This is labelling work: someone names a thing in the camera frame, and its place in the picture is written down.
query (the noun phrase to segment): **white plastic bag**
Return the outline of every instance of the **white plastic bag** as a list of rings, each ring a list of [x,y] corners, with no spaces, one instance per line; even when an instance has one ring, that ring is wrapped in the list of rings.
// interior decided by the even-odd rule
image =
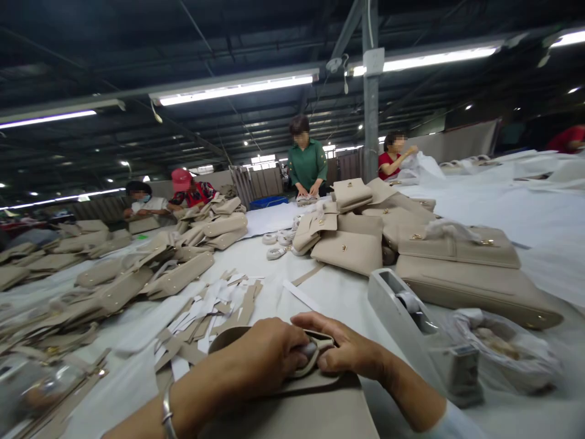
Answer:
[[[445,322],[445,331],[456,343],[467,342],[480,352],[480,380],[496,390],[531,394],[554,383],[562,375],[561,361],[548,343],[496,314],[478,308],[459,309]],[[486,346],[473,331],[488,328],[511,345],[519,359]]]

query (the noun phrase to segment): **hair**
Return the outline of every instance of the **hair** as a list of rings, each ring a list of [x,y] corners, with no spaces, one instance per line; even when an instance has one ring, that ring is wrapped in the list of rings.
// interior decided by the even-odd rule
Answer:
[[[388,133],[388,135],[384,139],[384,151],[388,151],[388,146],[393,145],[394,142],[396,142],[396,138],[398,136],[406,137],[406,134],[404,133],[404,131],[394,131]]]
[[[292,118],[291,123],[288,126],[288,130],[291,135],[299,135],[304,132],[309,132],[309,119],[305,115],[296,115]]]
[[[126,195],[130,196],[134,192],[146,192],[152,195],[152,188],[146,183],[133,180],[126,185]]]

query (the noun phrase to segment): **red cap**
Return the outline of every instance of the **red cap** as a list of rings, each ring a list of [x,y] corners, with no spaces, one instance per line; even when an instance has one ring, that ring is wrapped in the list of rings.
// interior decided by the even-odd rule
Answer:
[[[172,187],[175,192],[187,192],[191,187],[191,173],[183,168],[175,169],[172,174]]]

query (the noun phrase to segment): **metal pole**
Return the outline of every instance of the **metal pole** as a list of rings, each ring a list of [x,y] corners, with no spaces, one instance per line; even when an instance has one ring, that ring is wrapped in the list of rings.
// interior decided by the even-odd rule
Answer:
[[[363,0],[361,41],[364,53],[378,47],[378,0]],[[378,75],[364,75],[363,129],[362,179],[368,183],[378,175]]]

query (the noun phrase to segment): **blue bin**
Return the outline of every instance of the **blue bin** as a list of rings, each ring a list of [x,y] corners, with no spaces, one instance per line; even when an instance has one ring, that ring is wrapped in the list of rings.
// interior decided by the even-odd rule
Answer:
[[[250,203],[250,210],[263,209],[277,204],[288,203],[287,197],[266,197]]]

